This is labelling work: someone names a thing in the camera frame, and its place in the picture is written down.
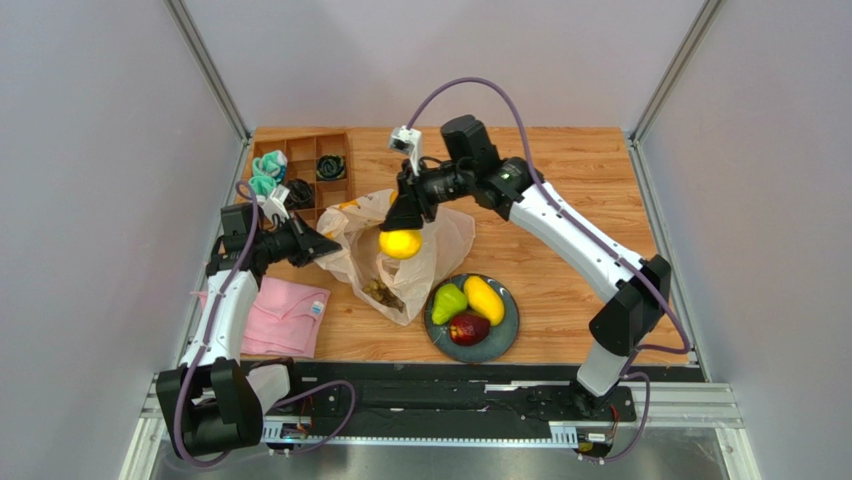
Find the green fake pear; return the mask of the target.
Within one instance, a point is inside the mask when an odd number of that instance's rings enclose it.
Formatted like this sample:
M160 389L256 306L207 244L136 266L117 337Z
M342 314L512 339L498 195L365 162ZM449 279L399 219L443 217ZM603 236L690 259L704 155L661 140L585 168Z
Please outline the green fake pear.
M440 286L434 293L431 320L435 325L444 325L468 307L464 292L454 283Z

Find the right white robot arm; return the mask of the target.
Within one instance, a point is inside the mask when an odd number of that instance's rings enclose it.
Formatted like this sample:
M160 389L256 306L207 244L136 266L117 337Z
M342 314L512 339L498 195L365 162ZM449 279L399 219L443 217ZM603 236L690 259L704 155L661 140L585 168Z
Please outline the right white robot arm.
M381 228L421 229L438 207L466 196L532 234L556 252L604 301L589 329L594 344L578 370L579 391L603 398L669 304L671 266L660 255L645 259L620 245L574 210L523 158L503 158L484 124L472 115L440 129L449 158L436 167L422 158L422 134L395 128L390 149L406 155L397 176L398 197Z

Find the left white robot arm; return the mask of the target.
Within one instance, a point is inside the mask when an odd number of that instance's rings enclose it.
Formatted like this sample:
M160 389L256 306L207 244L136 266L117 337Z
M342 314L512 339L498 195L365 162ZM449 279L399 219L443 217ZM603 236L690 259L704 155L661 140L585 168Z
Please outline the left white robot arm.
M205 267L207 297L195 337L155 385L177 456L197 467L258 445L265 414L290 391L289 361L244 370L239 360L268 267L280 261L303 267L341 249L299 216L263 229L263 214L250 203L224 207L220 217L223 232Z

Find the yellow fake pear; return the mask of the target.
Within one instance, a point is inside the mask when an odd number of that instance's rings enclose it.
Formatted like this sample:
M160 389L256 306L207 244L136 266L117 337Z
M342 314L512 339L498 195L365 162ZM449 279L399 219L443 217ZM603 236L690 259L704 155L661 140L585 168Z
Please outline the yellow fake pear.
M388 257L407 260L419 253L423 239L419 230L381 231L378 244L380 250Z

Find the red fake apple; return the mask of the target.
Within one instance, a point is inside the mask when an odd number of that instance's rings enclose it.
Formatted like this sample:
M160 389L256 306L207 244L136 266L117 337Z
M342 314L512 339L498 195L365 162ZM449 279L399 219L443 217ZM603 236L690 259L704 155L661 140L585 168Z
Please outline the red fake apple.
M491 323L481 316L463 312L449 322L450 341L459 346L473 346L484 341L490 334Z

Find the banana print plastic bag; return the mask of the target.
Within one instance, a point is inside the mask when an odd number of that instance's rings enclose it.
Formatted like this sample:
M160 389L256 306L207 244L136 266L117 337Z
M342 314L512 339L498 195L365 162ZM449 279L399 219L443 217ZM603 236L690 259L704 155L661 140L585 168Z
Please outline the banana print plastic bag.
M440 207L436 220L420 230L423 245L419 253L407 260L392 259L380 250L378 237L379 225L395 199L396 192L386 189L328 208L320 216L317 230L340 244L342 250L316 263L350 285L356 297L381 315L405 326L425 306L432 288L465 260L476 238L476 227L472 216ZM402 312L375 302L362 291L374 278L380 278L404 302Z

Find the yellow fake mango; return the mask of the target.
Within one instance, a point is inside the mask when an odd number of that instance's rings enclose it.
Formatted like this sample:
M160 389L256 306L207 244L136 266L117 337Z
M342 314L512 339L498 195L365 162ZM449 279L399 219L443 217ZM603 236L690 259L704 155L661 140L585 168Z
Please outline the yellow fake mango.
M505 305L502 298L482 277L469 276L464 282L463 292L469 308L487 319L492 327L504 320Z

